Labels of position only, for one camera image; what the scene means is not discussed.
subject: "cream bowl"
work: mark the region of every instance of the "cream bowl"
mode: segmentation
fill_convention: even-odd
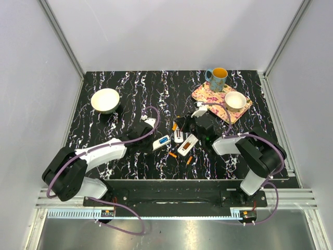
[[[91,103],[96,111],[110,114],[119,107],[120,97],[114,89],[101,89],[93,95]]]
[[[237,91],[231,91],[224,97],[226,107],[230,111],[239,111],[246,105],[246,97]]]

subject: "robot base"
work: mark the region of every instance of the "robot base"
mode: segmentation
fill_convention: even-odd
[[[242,190],[220,191],[222,207],[267,207],[267,200],[264,191],[258,191],[253,196],[247,196]]]

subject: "orange marker cap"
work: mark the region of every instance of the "orange marker cap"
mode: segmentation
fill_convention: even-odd
[[[174,153],[169,152],[169,155],[171,155],[172,157],[177,158],[177,156]]]

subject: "gray wall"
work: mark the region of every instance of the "gray wall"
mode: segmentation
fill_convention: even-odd
[[[86,71],[264,70],[302,0],[48,0]]]
[[[21,249],[80,79],[36,0],[0,1],[0,242]]]
[[[333,1],[313,1],[269,80],[305,187],[333,243]]]

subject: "floral tray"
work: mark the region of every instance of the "floral tray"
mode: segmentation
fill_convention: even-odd
[[[225,95],[230,91],[236,91],[232,87],[228,85],[224,85],[224,89],[221,92],[214,92],[209,89],[209,83],[205,82],[203,85],[198,87],[193,93],[192,97],[201,102],[207,102],[207,103],[220,103],[222,105],[225,105],[224,103],[224,97]],[[240,111],[237,112],[229,112],[231,116],[231,124],[234,124],[238,119],[251,107],[252,101],[246,97],[247,103],[244,108],[242,108]],[[216,114],[218,117],[220,117],[222,120],[228,121],[228,116],[224,109],[218,105],[208,106],[208,110],[212,111],[214,114]]]

